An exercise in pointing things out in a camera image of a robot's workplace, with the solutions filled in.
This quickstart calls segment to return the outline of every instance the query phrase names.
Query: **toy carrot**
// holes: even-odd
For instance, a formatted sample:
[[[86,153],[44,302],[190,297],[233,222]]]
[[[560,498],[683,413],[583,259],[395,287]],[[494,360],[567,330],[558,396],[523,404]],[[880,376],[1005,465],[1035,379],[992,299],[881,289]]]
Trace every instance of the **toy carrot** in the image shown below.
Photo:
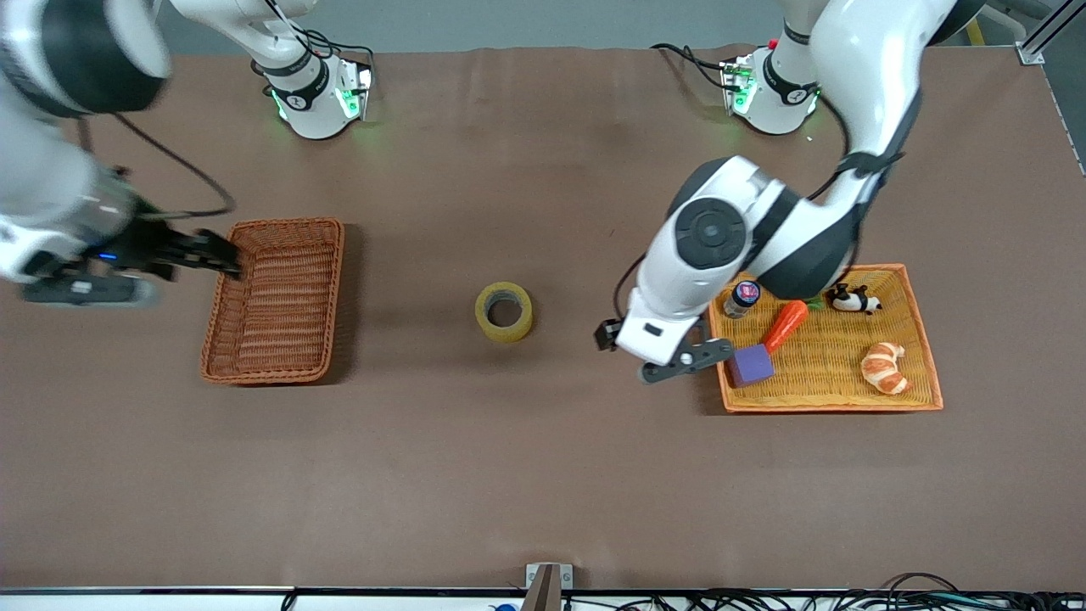
[[[766,352],[770,355],[775,353],[806,320],[807,303],[803,301],[788,301],[785,303],[784,308],[781,308],[781,314],[773,321],[773,327],[766,334],[765,342],[762,342],[766,345]]]

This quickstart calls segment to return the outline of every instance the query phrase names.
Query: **table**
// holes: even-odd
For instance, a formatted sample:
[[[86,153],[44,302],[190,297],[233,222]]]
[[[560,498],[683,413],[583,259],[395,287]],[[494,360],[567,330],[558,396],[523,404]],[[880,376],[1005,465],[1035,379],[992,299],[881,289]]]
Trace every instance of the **table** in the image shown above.
[[[245,63],[177,58],[134,120],[241,202],[200,226],[352,225],[337,371],[203,383],[206,271],[146,311],[45,309],[4,287],[5,585],[504,586],[561,560],[584,587],[923,570],[1081,588],[1086,181],[1044,73],[1012,49],[927,53],[908,154],[864,227],[861,262],[908,265],[939,370],[946,410],[913,416],[728,417],[715,372],[644,386],[592,341],[685,176],[742,153],[809,191],[841,154],[824,109],[755,133],[655,51],[379,55],[372,122],[314,142]],[[91,124],[151,201],[216,205]],[[516,346],[472,318],[503,279],[536,304]]]

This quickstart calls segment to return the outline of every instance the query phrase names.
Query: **croissant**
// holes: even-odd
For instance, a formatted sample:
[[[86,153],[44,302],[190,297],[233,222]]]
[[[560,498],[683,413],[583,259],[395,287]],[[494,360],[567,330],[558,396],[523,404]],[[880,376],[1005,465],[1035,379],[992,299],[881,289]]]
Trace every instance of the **croissant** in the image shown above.
[[[898,344],[889,342],[875,344],[860,364],[863,380],[886,395],[905,393],[912,385],[901,372],[897,371],[897,359],[901,355],[905,355],[905,348]]]

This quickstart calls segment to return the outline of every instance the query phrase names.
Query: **yellow tape roll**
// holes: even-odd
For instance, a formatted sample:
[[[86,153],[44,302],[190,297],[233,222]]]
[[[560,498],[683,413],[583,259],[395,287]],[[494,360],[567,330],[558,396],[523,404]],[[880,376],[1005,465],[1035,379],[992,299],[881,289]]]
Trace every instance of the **yellow tape roll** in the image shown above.
[[[507,328],[500,328],[490,322],[488,317],[494,303],[513,301],[520,305],[520,318]],[[483,335],[492,342],[514,344],[520,342],[532,330],[532,300],[528,292],[513,282],[494,282],[482,289],[476,297],[476,322]]]

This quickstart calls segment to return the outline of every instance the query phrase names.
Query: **empty wicker basket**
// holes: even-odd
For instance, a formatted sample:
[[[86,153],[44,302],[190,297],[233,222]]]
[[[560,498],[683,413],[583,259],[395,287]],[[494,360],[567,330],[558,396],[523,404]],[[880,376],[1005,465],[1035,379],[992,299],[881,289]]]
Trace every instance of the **empty wicker basket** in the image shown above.
[[[219,276],[201,377],[213,384],[319,380],[331,364],[343,225],[247,220],[230,229],[242,279]]]

